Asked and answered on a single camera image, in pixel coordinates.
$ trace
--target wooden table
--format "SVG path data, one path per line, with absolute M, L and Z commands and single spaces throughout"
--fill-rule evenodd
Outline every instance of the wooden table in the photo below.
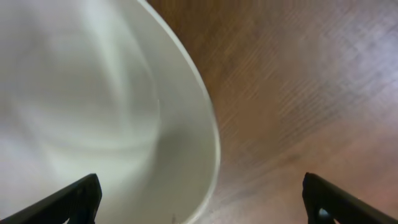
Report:
M 201 223 L 305 223 L 307 171 L 398 218 L 398 1 L 149 2 L 218 119 Z

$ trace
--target tabletop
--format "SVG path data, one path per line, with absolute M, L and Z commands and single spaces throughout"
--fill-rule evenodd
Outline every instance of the tabletop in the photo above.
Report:
M 198 67 L 220 129 L 200 223 L 306 223 L 306 172 L 398 218 L 398 1 L 149 2 Z

